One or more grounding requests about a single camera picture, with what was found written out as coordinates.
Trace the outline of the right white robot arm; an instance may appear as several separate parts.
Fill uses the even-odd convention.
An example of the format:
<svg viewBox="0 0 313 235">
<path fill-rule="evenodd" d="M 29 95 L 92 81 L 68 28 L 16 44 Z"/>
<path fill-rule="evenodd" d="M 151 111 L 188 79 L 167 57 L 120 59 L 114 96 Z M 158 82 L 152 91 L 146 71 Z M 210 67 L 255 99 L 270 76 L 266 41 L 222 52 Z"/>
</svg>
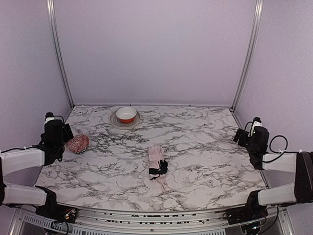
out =
<svg viewBox="0 0 313 235">
<path fill-rule="evenodd" d="M 269 132 L 265 127 L 255 126 L 249 134 L 238 129 L 234 141 L 245 147 L 249 161 L 257 170 L 285 172 L 294 175 L 294 181 L 274 188 L 253 191 L 249 194 L 244 210 L 256 213 L 268 205 L 294 205 L 313 201 L 313 153 L 305 151 L 268 152 Z"/>
</svg>

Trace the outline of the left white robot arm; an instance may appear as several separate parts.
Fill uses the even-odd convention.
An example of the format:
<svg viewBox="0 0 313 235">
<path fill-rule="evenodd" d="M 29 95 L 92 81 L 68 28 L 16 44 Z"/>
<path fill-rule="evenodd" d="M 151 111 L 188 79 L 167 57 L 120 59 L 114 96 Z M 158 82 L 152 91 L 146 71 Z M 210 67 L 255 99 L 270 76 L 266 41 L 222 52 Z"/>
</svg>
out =
<svg viewBox="0 0 313 235">
<path fill-rule="evenodd" d="M 48 118 L 41 141 L 25 148 L 13 148 L 0 153 L 0 204 L 6 206 L 33 205 L 40 210 L 57 213 L 56 193 L 45 188 L 5 182 L 4 178 L 25 169 L 48 166 L 62 161 L 65 145 L 73 138 L 69 124 Z"/>
</svg>

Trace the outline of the pink and black umbrella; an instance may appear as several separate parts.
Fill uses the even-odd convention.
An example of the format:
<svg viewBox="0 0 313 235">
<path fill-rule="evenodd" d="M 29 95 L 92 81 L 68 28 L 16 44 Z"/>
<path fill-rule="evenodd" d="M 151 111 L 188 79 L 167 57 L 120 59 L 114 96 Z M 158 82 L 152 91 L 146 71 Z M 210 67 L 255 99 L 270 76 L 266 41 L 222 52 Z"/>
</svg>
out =
<svg viewBox="0 0 313 235">
<path fill-rule="evenodd" d="M 168 163 L 164 158 L 164 149 L 160 145 L 154 145 L 149 147 L 148 155 L 150 180 L 159 183 L 162 191 L 165 192 L 167 190 Z"/>
</svg>

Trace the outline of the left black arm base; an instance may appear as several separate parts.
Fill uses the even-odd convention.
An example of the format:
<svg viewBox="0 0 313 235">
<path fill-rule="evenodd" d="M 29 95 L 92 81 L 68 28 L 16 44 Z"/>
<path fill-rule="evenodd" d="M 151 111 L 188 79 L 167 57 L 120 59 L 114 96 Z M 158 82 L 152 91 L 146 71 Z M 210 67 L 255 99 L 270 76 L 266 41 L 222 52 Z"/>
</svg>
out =
<svg viewBox="0 0 313 235">
<path fill-rule="evenodd" d="M 71 208 L 64 205 L 58 205 L 53 208 L 40 206 L 35 211 L 37 215 L 68 223 L 75 223 L 77 212 L 77 208 Z"/>
</svg>

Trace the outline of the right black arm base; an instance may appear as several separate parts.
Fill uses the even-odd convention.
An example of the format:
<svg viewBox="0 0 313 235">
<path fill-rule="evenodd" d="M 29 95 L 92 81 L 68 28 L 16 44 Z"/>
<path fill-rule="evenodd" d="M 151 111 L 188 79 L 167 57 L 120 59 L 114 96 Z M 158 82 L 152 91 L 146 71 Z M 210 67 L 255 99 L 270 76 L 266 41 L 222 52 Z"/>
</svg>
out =
<svg viewBox="0 0 313 235">
<path fill-rule="evenodd" d="M 223 214 L 223 219 L 228 221 L 229 225 L 249 222 L 268 216 L 267 210 L 248 211 L 245 207 L 227 209 Z"/>
</svg>

